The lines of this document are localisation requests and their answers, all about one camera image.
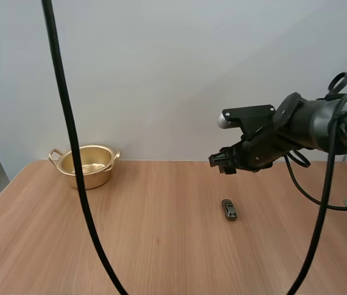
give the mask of wooden table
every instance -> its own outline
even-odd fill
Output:
[[[294,166],[321,194],[325,163]],[[337,164],[330,202],[347,198]],[[302,265],[318,207],[285,164],[220,175],[201,162],[120,161],[88,191],[107,256],[130,294],[282,294]],[[227,221],[231,199],[239,218]],[[0,194],[0,294],[116,294],[87,232],[77,191],[47,160],[26,166]],[[347,213],[328,211],[300,294],[347,293]]]

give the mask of gold pot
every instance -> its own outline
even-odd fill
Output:
[[[120,151],[115,153],[106,146],[95,145],[81,146],[79,149],[86,189],[102,186],[110,180],[113,168],[120,157]],[[53,159],[54,153],[60,156],[58,160]],[[66,179],[72,187],[77,187],[71,151],[63,154],[57,149],[52,149],[48,159],[58,171],[66,175]]]

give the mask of black cable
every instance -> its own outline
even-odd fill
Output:
[[[296,157],[294,157],[290,152],[287,153],[287,156],[292,159],[292,161],[294,161],[297,165],[302,166],[304,168],[308,168],[311,165],[311,162],[303,155],[301,154],[299,151],[294,149],[294,154],[297,155],[299,159],[297,159]]]
[[[292,178],[292,181],[295,185],[295,187],[310,201],[312,201],[313,203],[317,204],[317,205],[320,205],[320,201],[316,200],[315,198],[313,198],[312,196],[310,196],[298,183],[295,175],[294,175],[294,172],[293,172],[293,169],[292,169],[292,166],[290,165],[289,163],[289,159],[287,158],[287,156],[285,155],[284,156],[284,159],[285,159],[285,163],[287,165],[287,168],[288,168],[288,172],[289,172],[289,175],[290,175],[290,178]],[[336,210],[336,211],[347,211],[347,207],[343,207],[343,206],[333,206],[333,205],[328,205],[327,206],[327,209],[331,209],[331,210]]]
[[[82,205],[83,214],[87,223],[88,232],[92,238],[95,250],[101,260],[109,278],[111,278],[113,285],[121,295],[128,295],[124,287],[120,283],[116,274],[114,273],[111,264],[107,260],[104,249],[99,241],[97,231],[95,229],[93,216],[88,205],[85,183],[83,179],[82,162],[80,159],[79,143],[75,128],[74,116],[72,114],[71,104],[69,102],[68,89],[64,76],[63,62],[61,60],[60,47],[58,44],[57,29],[55,23],[55,16],[53,14],[53,7],[51,0],[42,0],[42,7],[44,9],[46,28],[49,37],[50,53],[52,54],[53,66],[55,68],[57,87],[60,93],[61,105],[63,107],[65,122],[67,125],[69,142],[71,143],[72,158],[74,161],[75,175],[77,190],[79,193],[80,204]]]
[[[327,203],[329,202],[330,190],[332,187],[334,158],[335,158],[335,143],[336,143],[336,137],[337,137],[337,123],[338,123],[341,110],[346,102],[347,102],[347,94],[345,94],[336,105],[333,111],[332,118],[329,123],[329,134],[330,134],[329,155],[327,156],[326,175],[325,175],[324,187],[322,192],[321,204],[319,206],[318,217],[316,219],[310,247],[308,248],[308,252],[304,260],[304,263],[302,265],[302,269],[300,270],[299,275],[297,276],[295,282],[289,289],[287,293],[288,295],[295,294],[296,291],[299,289],[300,285],[303,283],[311,267],[311,263],[314,259],[316,248],[318,247],[319,238],[321,236],[323,223],[326,217]]]
[[[299,275],[297,276],[295,282],[288,291],[288,295],[293,295],[299,289],[300,285],[303,283],[307,273],[310,269],[311,263],[314,259],[316,248],[318,247],[319,238],[321,236],[323,223],[326,217],[327,202],[329,201],[330,188],[332,187],[332,177],[334,169],[334,147],[337,133],[337,121],[333,122],[332,128],[330,129],[330,144],[329,144],[329,155],[327,159],[327,168],[324,181],[324,187],[322,192],[321,206],[319,207],[318,217],[316,219],[315,228],[313,232],[313,237],[311,238],[310,247],[308,248],[306,259],[302,265]]]

